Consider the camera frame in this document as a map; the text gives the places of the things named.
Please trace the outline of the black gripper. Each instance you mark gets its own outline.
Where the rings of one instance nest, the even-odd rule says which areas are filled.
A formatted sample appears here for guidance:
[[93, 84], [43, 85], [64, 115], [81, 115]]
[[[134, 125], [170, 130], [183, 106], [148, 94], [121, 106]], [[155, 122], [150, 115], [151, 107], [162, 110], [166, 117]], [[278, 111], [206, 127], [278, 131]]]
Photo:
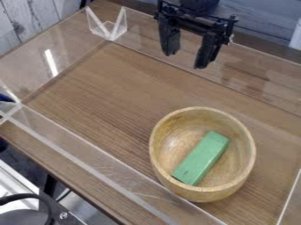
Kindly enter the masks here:
[[219, 0], [158, 0], [154, 18], [159, 24], [160, 49], [166, 56], [179, 51], [179, 30], [203, 35], [194, 62], [195, 69], [204, 69], [215, 60], [220, 43], [233, 39], [238, 17], [215, 15]]

